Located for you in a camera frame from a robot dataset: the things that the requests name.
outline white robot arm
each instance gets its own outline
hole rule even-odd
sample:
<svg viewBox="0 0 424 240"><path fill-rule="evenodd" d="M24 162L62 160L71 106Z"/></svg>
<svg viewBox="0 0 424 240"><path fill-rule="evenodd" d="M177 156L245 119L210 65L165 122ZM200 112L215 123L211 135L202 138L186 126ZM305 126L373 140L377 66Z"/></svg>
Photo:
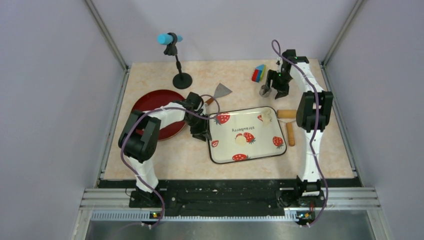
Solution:
<svg viewBox="0 0 424 240"><path fill-rule="evenodd" d="M304 56L297 56L294 49L288 49L278 56L277 70L268 70L266 83L261 87L259 94L263 97L270 95L271 88L277 90L275 99L285 97L289 94L289 82L295 80L300 90L303 92L302 99L296 113L296 123L303 129L305 139L303 141L303 151L301 158L301 167L297 180L297 197L319 196L322 194L320 173L318 171L317 160L320 158L320 144L323 131L330 120L330 113L333 103L333 94L324 89L317 83L311 72L309 60ZM318 106L313 85L318 94ZM316 120L318 128L314 135Z"/></svg>
<svg viewBox="0 0 424 240"><path fill-rule="evenodd" d="M202 98L190 92L187 99L179 102L171 102L166 106L162 106L149 113L137 125L136 129L144 130L143 135L136 133L130 134L130 129L146 112L131 112L125 127L119 138L118 145L124 148L123 153L138 173L141 179L151 188L156 188L159 181L155 175L153 161L155 159L155 151L158 143L159 131L173 123L185 121L190 126L190 133L196 139L206 141L211 139L209 125L205 119L197 118L187 112L193 112L203 117L206 116L206 106ZM122 146L124 139L130 134L126 145ZM136 176L136 186L147 193L152 193L152 189L147 187Z"/></svg>
<svg viewBox="0 0 424 240"><path fill-rule="evenodd" d="M318 84L318 82L315 80L314 75L311 72L311 68L309 66L309 63L306 62L299 62L296 64L302 71L305 73L309 81L315 86L316 90L320 93L324 89ZM290 69L290 75L291 77L296 81L297 86L300 88L300 91L303 93L307 92L314 92L312 87L306 82L304 76L301 74L301 72L296 69L295 67L292 67ZM314 154L312 153L311 147L309 145L313 131L306 131L303 130L304 133L304 141L303 141L303 151L302 151L302 159L301 167L299 170L299 178L300 180L307 181L307 182L316 182L320 180L320 174L317 169L317 165L315 163ZM318 161L320 160L320 145L321 145L321 138L323 137L323 131L318 130L315 134L314 141L312 142L312 147L315 151L316 158Z"/></svg>

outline microphone stand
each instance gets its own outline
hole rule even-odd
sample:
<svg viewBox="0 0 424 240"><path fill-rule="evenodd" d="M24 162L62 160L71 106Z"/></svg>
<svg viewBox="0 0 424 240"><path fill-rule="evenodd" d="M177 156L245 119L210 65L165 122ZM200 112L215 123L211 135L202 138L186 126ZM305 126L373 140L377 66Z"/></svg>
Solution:
<svg viewBox="0 0 424 240"><path fill-rule="evenodd" d="M172 84L177 89L186 89L192 85L193 79L190 74L181 71L181 62L178 60L178 51L176 46L178 41L177 35L173 32L169 32L168 34L172 36L173 41L166 45L166 49L163 53L168 56L175 56L176 69L178 69L178 74L173 77Z"/></svg>

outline wooden cylinder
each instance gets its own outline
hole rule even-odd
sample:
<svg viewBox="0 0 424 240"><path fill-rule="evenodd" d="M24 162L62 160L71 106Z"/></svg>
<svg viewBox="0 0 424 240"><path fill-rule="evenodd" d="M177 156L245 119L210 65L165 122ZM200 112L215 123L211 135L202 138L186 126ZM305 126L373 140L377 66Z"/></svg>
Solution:
<svg viewBox="0 0 424 240"><path fill-rule="evenodd" d="M290 147L293 147L296 144L296 142L295 142L295 132L293 130L293 123L292 122L286 123L285 129L287 130L288 145Z"/></svg>
<svg viewBox="0 0 424 240"><path fill-rule="evenodd" d="M296 110L277 110L277 117L279 119L295 119Z"/></svg>

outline metal spatula blade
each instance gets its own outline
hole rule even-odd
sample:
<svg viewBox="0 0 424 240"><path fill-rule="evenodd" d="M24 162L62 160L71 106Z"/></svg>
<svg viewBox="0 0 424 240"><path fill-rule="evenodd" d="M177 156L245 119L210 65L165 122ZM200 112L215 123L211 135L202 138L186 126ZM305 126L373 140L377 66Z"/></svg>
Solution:
<svg viewBox="0 0 424 240"><path fill-rule="evenodd" d="M214 98L221 98L224 96L227 96L228 94L232 93L233 91L231 91L228 87L222 85L221 83L218 84L218 86L215 89L215 93L213 94Z"/></svg>

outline white tray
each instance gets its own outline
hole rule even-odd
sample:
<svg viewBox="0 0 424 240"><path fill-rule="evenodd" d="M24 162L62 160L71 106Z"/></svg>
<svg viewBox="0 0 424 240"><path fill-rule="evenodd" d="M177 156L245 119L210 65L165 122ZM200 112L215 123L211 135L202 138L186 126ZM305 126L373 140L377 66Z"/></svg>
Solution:
<svg viewBox="0 0 424 240"><path fill-rule="evenodd" d="M209 128L209 156L216 164L278 156L287 149L277 113L269 106L223 112Z"/></svg>

